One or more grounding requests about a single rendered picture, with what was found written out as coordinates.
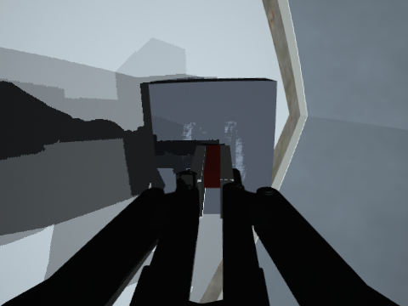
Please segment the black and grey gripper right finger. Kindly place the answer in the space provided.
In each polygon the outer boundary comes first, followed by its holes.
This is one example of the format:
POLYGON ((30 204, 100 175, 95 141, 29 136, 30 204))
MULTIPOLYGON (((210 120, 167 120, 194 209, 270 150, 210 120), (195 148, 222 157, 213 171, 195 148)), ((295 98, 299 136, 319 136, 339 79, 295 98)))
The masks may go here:
POLYGON ((399 306, 368 286, 278 190, 245 190, 229 145, 220 145, 220 218, 224 306, 270 306, 252 226, 299 306, 399 306))

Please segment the red rectangular bar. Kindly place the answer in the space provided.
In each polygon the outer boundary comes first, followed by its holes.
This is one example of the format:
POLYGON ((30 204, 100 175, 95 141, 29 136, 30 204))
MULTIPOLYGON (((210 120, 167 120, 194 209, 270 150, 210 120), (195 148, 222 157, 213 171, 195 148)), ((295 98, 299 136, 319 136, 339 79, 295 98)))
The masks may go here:
POLYGON ((204 188, 220 188, 220 145, 207 146, 204 188))

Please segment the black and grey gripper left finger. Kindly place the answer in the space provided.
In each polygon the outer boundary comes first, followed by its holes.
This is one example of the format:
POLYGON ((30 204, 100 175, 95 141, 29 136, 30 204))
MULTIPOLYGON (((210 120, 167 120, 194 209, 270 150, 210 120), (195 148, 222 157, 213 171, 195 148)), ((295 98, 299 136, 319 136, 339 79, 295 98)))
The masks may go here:
POLYGON ((52 276, 1 306, 112 306, 154 248, 129 306, 190 300, 206 154, 197 145, 191 168, 176 174, 174 192, 143 191, 52 276))

